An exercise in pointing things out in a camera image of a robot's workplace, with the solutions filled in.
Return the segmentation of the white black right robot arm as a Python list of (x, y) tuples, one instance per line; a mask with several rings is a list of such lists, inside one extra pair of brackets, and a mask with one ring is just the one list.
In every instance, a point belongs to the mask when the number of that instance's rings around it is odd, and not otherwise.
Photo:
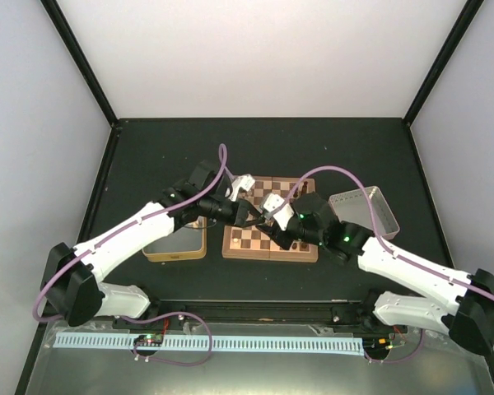
[(466, 351), (490, 356), (494, 347), (494, 275), (483, 269), (474, 274), (433, 263), (409, 253), (364, 226), (341, 221), (317, 193), (293, 203), (276, 193), (263, 198), (260, 209), (270, 225), (259, 229), (283, 249), (295, 242), (313, 244), (355, 261), (374, 273), (414, 291), (413, 296), (390, 291), (357, 312), (368, 332), (384, 325), (404, 325), (439, 332)]

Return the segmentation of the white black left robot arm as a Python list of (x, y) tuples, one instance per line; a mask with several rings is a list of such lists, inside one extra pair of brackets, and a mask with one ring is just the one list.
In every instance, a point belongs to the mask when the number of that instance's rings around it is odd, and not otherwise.
[(105, 278), (149, 244), (205, 217), (225, 225), (251, 226), (260, 214), (240, 194), (255, 185), (250, 174), (230, 179), (224, 165), (203, 161), (187, 179), (164, 189), (158, 199), (104, 234), (68, 247), (54, 246), (48, 256), (40, 295), (70, 326), (113, 316), (152, 328), (160, 308), (138, 286), (108, 284)]

